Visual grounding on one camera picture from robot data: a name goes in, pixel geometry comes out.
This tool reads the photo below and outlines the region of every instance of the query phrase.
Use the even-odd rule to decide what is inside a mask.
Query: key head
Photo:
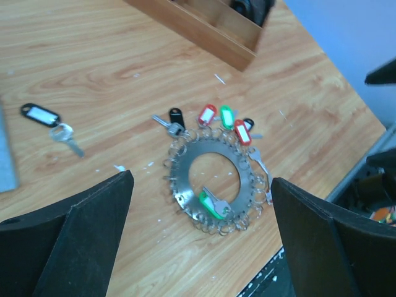
[[[257,147],[249,147],[247,152],[252,160],[261,161],[261,153]]]
[[[73,128],[71,128],[69,125],[61,123],[55,128],[52,128],[49,130],[49,136],[58,142],[66,142],[70,138],[72,138],[73,135]]]
[[[218,200],[215,202],[215,211],[218,215],[225,218],[227,214],[231,211],[231,207],[225,200]]]
[[[184,128],[179,123],[172,123],[168,128],[168,134],[173,138],[178,138],[179,134],[184,132]]]

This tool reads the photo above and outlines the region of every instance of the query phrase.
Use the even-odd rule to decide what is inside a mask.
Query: key
[[[203,187],[203,190],[205,192],[205,194],[207,194],[207,196],[210,198],[210,200],[212,200],[213,205],[214,205],[214,211],[221,216],[222,218],[225,218],[228,214],[228,212],[230,212],[231,207],[228,204],[227,201],[225,200],[219,200],[217,199],[217,197],[210,192],[210,190],[207,187]]]
[[[260,165],[261,169],[263,169],[263,171],[266,173],[266,175],[268,176],[268,193],[267,193],[267,200],[272,201],[272,195],[271,195],[271,184],[272,184],[272,175],[270,174],[270,171],[267,169],[266,165],[263,163],[263,161],[261,160],[261,153],[260,150],[257,147],[249,147],[249,150],[247,151],[249,154],[249,158],[258,162],[258,164]]]
[[[153,115],[152,118],[164,126],[168,130],[168,134],[173,138],[178,138],[179,134],[184,132],[184,128],[179,123],[169,123],[157,115]]]
[[[49,136],[51,136],[51,138],[56,142],[64,142],[67,144],[80,158],[84,157],[84,151],[73,139],[73,128],[69,125],[64,123],[59,124],[55,128],[49,130]]]

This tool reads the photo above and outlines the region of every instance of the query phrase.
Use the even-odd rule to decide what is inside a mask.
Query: white label
[[[210,119],[212,118],[212,116],[215,114],[215,112],[209,108],[206,108],[203,115],[200,117],[200,119],[204,122],[204,123],[209,123]]]
[[[245,130],[245,127],[240,125],[240,126],[237,126],[236,128],[238,129],[238,132],[242,138],[242,142],[244,142],[244,143],[249,142],[250,138],[248,136],[248,133]]]
[[[36,106],[32,107],[27,112],[27,115],[31,118],[35,118],[40,122],[46,123],[47,125],[52,125],[53,123],[55,123],[56,119],[58,118],[55,114],[49,113]]]
[[[222,116],[224,119],[224,125],[232,126],[234,124],[233,115],[230,113],[229,110],[222,111]]]
[[[247,129],[247,130],[250,130],[250,128],[252,127],[252,125],[250,125],[248,122],[245,122],[245,121],[244,121],[244,123],[245,123],[246,129]]]

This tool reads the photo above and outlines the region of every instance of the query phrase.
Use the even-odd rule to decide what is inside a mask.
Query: wooden tray
[[[239,71],[257,55],[262,28],[230,7],[231,0],[126,0]]]

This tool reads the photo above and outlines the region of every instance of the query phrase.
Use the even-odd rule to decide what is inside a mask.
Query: black object
[[[232,0],[230,6],[256,25],[263,27],[275,0]]]
[[[254,11],[250,0],[233,0],[231,7],[239,14],[254,22]]]
[[[396,84],[396,59],[368,74],[364,83],[369,85]]]
[[[0,223],[0,296],[105,296],[131,202],[124,171]]]
[[[169,110],[169,118],[170,118],[171,123],[178,123],[183,128],[186,128],[184,125],[183,114],[179,108],[176,108],[176,107],[171,108]]]
[[[282,178],[271,190],[296,296],[395,296],[395,227]]]
[[[20,113],[25,118],[31,119],[44,126],[53,128],[61,123],[61,116],[51,110],[34,104],[26,103],[20,107]]]
[[[253,129],[254,121],[252,119],[249,119],[249,118],[244,118],[243,122],[245,123],[248,131],[250,132],[250,130]]]

